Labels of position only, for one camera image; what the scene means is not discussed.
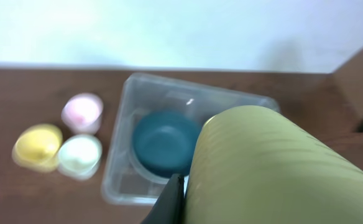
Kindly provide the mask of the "yellow cup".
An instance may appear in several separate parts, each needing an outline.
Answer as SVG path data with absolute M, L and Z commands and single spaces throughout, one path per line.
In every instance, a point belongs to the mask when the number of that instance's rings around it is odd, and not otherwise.
M 201 130 L 183 222 L 363 224 L 363 171 L 280 113 L 238 106 Z
M 63 143 L 61 130 L 52 124 L 37 124 L 26 129 L 12 149 L 13 161 L 24 168 L 49 173 L 59 165 L 57 153 Z

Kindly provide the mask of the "pink plastic cup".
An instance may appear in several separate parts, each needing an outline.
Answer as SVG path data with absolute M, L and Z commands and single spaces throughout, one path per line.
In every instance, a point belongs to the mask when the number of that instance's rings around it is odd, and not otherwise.
M 62 109 L 61 119 L 74 134 L 95 135 L 101 127 L 104 104 L 92 93 L 71 97 Z

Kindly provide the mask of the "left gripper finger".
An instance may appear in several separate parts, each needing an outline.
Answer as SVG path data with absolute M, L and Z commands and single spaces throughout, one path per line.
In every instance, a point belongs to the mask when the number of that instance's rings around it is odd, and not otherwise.
M 179 224 L 184 204 L 184 176 L 173 174 L 141 224 Z

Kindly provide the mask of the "cream white plastic cup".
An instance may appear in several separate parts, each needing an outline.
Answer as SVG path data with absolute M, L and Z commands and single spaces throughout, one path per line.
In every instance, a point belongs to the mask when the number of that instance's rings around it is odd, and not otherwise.
M 88 134 L 75 135 L 60 147 L 57 170 L 75 180 L 88 180 L 97 172 L 102 152 L 98 138 Z

